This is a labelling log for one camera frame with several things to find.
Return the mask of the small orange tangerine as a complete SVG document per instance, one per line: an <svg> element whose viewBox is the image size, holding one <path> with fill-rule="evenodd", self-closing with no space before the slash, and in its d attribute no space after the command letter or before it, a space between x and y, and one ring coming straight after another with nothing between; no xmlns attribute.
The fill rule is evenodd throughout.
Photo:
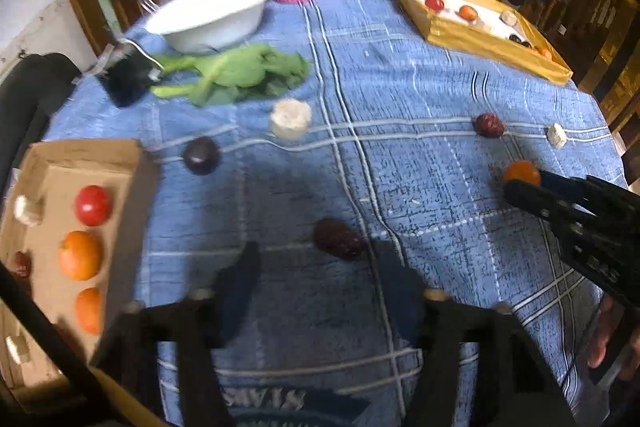
<svg viewBox="0 0 640 427"><path fill-rule="evenodd" d="M518 160L513 161L509 167L504 169L503 180L504 182L518 180L539 186L541 175L539 169L531 161Z"/></svg>

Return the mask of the dark plum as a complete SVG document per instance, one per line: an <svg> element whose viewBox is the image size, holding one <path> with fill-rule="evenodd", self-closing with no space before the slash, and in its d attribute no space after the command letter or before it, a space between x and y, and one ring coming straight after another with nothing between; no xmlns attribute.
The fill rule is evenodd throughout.
<svg viewBox="0 0 640 427"><path fill-rule="evenodd" d="M182 161L193 174L207 176L220 163L219 146L209 136L200 136L186 144Z"/></svg>

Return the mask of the large white cylinder piece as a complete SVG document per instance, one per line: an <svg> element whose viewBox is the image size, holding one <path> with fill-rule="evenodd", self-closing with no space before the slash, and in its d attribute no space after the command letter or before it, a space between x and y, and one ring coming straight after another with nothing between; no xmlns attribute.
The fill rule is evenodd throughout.
<svg viewBox="0 0 640 427"><path fill-rule="evenodd" d="M16 334L6 336L6 349L16 365L23 365L32 361L28 342L24 335Z"/></svg>

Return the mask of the yellow tray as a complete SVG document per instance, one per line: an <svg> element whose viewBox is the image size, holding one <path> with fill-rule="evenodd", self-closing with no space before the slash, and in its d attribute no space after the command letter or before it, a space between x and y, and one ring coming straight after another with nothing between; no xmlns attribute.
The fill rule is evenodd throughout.
<svg viewBox="0 0 640 427"><path fill-rule="evenodd" d="M427 9L425 0L398 1L424 40L434 46L489 58L557 86L572 79L570 66L542 33L497 0L444 0L441 13ZM458 17L462 5L477 10L475 22Z"/></svg>

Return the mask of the blue plaid tablecloth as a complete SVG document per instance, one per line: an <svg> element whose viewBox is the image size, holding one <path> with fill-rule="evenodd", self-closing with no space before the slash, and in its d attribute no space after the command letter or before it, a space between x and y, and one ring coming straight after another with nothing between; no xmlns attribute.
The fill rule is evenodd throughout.
<svg viewBox="0 0 640 427"><path fill-rule="evenodd" d="M311 107L296 141L272 134L269 100L197 108L147 96L117 108L86 77L54 116L51 140L134 138L162 177L136 295L150 306L209 282L248 241L262 273L240 331L213 354L243 426L396 426L422 358L385 310L376 254L344 262L312 243L334 218L462 303L510 303L535 338L579 425L600 424L606 394L588 378L582 334L601 293L560 260L544 222L506 205L503 170L527 159L561 176L623 184L611 133L590 95L431 46L394 0L267 6L255 40L311 66L293 95ZM474 129L496 114L498 139ZM568 142L552 147L560 124ZM182 161L209 136L207 176Z"/></svg>

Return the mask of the large orange tangerine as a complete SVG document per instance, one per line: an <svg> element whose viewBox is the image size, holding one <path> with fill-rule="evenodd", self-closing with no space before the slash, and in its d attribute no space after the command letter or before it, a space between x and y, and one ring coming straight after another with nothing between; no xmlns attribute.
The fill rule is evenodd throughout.
<svg viewBox="0 0 640 427"><path fill-rule="evenodd" d="M103 256L98 236L88 231L71 231L58 247L58 266L68 279L88 281L99 274Z"/></svg>

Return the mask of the black chair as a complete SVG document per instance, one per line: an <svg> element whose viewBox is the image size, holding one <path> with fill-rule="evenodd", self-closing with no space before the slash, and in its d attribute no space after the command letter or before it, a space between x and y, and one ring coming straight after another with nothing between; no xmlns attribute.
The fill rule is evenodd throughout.
<svg viewBox="0 0 640 427"><path fill-rule="evenodd" d="M46 133L75 89L80 69L61 53L29 54L1 83L1 194L29 145Z"/></svg>

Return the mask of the red tomato in yellow tray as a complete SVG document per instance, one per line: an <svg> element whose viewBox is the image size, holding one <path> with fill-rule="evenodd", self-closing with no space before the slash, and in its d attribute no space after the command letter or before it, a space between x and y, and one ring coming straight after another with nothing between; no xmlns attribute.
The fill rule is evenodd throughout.
<svg viewBox="0 0 640 427"><path fill-rule="evenodd" d="M424 4L427 9L434 13L441 13L446 8L444 0L425 0Z"/></svg>

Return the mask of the small white piece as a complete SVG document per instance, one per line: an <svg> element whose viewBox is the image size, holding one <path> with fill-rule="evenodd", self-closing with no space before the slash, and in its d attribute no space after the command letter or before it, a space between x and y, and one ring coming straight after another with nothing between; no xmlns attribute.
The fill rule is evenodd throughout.
<svg viewBox="0 0 640 427"><path fill-rule="evenodd" d="M568 142L568 136L564 128L557 122L547 128L546 137L549 144L557 150L564 147Z"/></svg>

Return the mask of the red cherry tomato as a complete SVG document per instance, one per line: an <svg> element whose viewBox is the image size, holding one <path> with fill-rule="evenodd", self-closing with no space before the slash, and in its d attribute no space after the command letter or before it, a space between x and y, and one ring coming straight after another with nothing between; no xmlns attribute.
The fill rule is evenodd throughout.
<svg viewBox="0 0 640 427"><path fill-rule="evenodd" d="M84 186L76 195L74 210L77 219L87 227L98 227L111 217L112 198L104 187Z"/></svg>

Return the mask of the white enamel bowl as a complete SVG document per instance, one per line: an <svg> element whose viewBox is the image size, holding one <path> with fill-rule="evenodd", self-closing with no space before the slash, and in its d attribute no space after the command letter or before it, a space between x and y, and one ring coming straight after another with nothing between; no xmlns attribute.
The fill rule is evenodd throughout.
<svg viewBox="0 0 640 427"><path fill-rule="evenodd" d="M269 0L171 0L144 29L182 54L227 49L253 35Z"/></svg>

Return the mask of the small black cup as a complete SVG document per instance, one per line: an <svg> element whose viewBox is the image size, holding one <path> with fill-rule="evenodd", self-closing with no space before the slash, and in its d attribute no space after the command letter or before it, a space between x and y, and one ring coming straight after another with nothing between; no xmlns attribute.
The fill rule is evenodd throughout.
<svg viewBox="0 0 640 427"><path fill-rule="evenodd" d="M92 71L102 88L119 108L128 107L160 80L163 67L131 40L109 44Z"/></svg>

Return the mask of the brown cardboard tray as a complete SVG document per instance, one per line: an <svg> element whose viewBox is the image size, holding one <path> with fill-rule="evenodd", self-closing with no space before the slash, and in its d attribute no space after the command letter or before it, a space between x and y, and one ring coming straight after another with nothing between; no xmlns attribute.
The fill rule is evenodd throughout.
<svg viewBox="0 0 640 427"><path fill-rule="evenodd" d="M141 143L32 144L6 199L1 260L88 362L134 298L160 168Z"/></svg>

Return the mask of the orange fruit in yellow tray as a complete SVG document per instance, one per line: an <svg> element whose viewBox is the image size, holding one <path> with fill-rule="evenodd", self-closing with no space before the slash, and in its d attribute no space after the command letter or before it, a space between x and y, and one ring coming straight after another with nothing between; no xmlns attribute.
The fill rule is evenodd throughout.
<svg viewBox="0 0 640 427"><path fill-rule="evenodd" d="M473 23L478 19L477 10L471 5L462 5L462 7L458 9L457 14L458 17L462 18L462 20L466 20L470 23Z"/></svg>

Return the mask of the small dark red date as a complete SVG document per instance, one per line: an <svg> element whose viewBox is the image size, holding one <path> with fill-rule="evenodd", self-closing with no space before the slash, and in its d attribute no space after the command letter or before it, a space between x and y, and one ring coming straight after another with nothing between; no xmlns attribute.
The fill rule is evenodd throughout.
<svg viewBox="0 0 640 427"><path fill-rule="evenodd" d="M496 114L484 113L476 117L474 129L478 135L485 138L498 139L503 136L506 126Z"/></svg>

